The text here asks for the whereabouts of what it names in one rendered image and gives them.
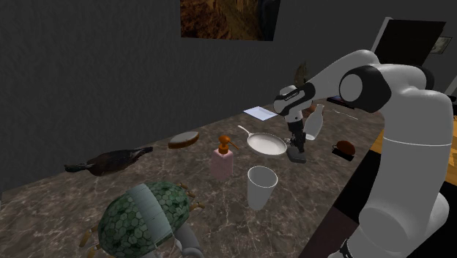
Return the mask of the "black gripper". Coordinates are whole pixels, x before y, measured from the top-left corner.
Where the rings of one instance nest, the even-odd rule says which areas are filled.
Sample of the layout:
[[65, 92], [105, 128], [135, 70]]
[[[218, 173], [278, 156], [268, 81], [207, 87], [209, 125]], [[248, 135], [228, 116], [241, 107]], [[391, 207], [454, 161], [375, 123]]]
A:
[[306, 142], [305, 133], [303, 132], [303, 121], [297, 120], [296, 122], [288, 122], [288, 129], [292, 134], [290, 138], [290, 145], [293, 147], [297, 147], [299, 153], [303, 153], [305, 151], [304, 145]]

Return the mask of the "grey rectangular block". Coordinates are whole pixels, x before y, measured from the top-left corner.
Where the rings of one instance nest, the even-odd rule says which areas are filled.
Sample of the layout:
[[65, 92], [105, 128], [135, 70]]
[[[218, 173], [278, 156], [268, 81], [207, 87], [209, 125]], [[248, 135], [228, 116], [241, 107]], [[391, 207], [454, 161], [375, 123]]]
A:
[[289, 160], [293, 163], [306, 163], [305, 152], [300, 152], [296, 147], [288, 146], [286, 154]]

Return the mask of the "white bottle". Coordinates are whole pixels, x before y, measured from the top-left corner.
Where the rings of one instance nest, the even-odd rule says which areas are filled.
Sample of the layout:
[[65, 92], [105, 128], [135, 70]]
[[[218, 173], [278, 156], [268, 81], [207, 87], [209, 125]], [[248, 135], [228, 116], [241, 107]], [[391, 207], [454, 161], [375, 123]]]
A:
[[317, 104], [314, 112], [306, 119], [304, 133], [307, 140], [313, 141], [319, 135], [323, 124], [323, 109], [324, 105]]

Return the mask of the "white frying pan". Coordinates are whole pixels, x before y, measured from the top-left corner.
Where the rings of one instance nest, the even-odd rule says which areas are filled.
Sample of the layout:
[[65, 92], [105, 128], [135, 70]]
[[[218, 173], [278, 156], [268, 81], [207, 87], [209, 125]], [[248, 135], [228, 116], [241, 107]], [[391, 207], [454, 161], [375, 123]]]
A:
[[238, 128], [248, 134], [246, 140], [248, 146], [259, 155], [278, 158], [287, 151], [286, 143], [277, 136], [269, 133], [251, 133], [241, 125], [238, 125]]

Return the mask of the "brown lump on black base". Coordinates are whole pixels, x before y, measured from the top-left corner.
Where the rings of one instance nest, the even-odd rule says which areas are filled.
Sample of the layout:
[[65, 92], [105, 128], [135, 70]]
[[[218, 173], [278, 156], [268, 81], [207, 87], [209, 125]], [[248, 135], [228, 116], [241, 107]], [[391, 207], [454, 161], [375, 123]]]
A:
[[338, 141], [332, 146], [332, 153], [347, 161], [352, 161], [356, 153], [356, 149], [349, 141]]

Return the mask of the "white paper sheet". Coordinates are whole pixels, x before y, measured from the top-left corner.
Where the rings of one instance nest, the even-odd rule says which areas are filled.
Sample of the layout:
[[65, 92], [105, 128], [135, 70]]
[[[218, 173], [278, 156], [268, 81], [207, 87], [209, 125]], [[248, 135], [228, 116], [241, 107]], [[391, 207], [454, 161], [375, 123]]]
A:
[[252, 117], [255, 117], [261, 121], [265, 121], [267, 119], [270, 119], [270, 118], [273, 118], [275, 116], [277, 116], [277, 114], [275, 112], [272, 112], [272, 111], [269, 111], [265, 108], [262, 108], [260, 106], [256, 106], [256, 107], [253, 107], [253, 108], [249, 108], [249, 109], [246, 109], [244, 110], [244, 112], [246, 114], [249, 114], [251, 115]]

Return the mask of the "thin grey pen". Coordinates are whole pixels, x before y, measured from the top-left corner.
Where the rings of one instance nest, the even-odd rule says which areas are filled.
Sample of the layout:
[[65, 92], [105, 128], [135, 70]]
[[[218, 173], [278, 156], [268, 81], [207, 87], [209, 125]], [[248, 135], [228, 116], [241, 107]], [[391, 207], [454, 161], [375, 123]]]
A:
[[356, 118], [356, 117], [353, 117], [352, 115], [349, 115], [349, 114], [343, 113], [343, 112], [341, 112], [341, 111], [337, 111], [337, 110], [335, 110], [335, 109], [332, 109], [332, 111], [334, 111], [336, 114], [341, 114], [341, 115], [347, 116], [347, 117], [349, 117], [349, 118], [351, 118], [351, 119], [355, 119], [355, 120], [358, 120], [358, 118]]

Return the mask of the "dark flat tablet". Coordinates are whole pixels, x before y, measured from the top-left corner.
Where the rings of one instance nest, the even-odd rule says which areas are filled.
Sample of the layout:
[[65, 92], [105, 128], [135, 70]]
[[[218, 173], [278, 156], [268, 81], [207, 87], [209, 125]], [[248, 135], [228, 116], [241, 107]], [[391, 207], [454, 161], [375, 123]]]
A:
[[346, 108], [354, 109], [354, 107], [350, 106], [347, 102], [342, 100], [342, 98], [339, 95], [333, 96], [333, 97], [328, 97], [327, 98], [328, 102], [334, 103], [336, 105], [344, 106]]

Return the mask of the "white cup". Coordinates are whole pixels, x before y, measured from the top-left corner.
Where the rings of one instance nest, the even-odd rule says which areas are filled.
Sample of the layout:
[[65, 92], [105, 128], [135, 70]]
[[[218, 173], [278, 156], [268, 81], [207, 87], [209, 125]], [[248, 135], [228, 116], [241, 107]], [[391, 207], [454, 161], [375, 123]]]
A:
[[254, 166], [248, 170], [247, 177], [248, 205], [252, 210], [261, 210], [278, 184], [278, 176], [265, 166]]

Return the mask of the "potted plant in brown pot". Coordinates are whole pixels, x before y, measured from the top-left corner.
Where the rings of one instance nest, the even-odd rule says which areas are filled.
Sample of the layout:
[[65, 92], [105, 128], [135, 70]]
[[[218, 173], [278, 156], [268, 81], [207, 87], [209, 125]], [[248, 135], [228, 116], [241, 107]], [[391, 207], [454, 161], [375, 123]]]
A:
[[[294, 85], [296, 87], [301, 86], [305, 84], [309, 79], [308, 76], [308, 66], [306, 62], [303, 62], [299, 65], [299, 67], [296, 69], [295, 75], [294, 75]], [[302, 115], [306, 119], [308, 118], [316, 109], [315, 104], [311, 104], [307, 109], [302, 110]]]

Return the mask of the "brown bread loaf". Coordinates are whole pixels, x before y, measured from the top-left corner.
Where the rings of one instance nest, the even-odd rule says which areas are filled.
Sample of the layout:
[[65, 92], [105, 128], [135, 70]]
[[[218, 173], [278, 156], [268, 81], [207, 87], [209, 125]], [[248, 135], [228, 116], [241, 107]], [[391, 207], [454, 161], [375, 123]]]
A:
[[199, 132], [196, 131], [188, 131], [184, 133], [180, 133], [174, 136], [168, 142], [169, 149], [181, 149], [185, 147], [189, 147], [190, 145], [196, 143], [199, 139]]

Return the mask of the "green hexagon-patterned turtle figure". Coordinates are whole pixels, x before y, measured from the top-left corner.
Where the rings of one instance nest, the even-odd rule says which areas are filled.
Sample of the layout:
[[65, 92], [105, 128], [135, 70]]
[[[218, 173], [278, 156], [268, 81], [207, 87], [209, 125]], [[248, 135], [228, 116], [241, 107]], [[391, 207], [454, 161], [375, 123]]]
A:
[[169, 238], [178, 238], [190, 213], [200, 202], [183, 183], [141, 183], [118, 196], [105, 209], [99, 223], [88, 229], [80, 243], [84, 247], [94, 233], [98, 243], [87, 258], [102, 250], [110, 258], [146, 258]]

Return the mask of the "dark duck figure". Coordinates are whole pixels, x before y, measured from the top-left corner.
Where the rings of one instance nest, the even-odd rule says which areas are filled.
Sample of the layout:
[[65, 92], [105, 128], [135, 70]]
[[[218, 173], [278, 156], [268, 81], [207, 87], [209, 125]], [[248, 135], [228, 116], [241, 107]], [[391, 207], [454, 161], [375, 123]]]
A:
[[144, 147], [135, 150], [115, 150], [98, 155], [85, 163], [64, 165], [66, 172], [75, 173], [88, 170], [96, 177], [103, 177], [125, 170], [134, 164], [142, 155], [153, 151], [153, 147]]

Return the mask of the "dark doorway with white frame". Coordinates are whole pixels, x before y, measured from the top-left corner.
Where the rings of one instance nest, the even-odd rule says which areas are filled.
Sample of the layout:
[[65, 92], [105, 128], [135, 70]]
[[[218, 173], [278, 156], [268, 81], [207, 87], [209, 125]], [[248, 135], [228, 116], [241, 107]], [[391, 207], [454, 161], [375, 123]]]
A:
[[441, 35], [445, 21], [386, 17], [371, 48], [382, 64], [422, 66]]

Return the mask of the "small framed wall picture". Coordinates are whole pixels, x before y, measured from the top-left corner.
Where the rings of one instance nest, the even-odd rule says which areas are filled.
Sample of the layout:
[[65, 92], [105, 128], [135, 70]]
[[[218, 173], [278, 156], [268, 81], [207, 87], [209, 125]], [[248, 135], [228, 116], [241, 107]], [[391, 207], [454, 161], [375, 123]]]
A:
[[431, 54], [443, 54], [452, 37], [439, 37], [432, 47]]

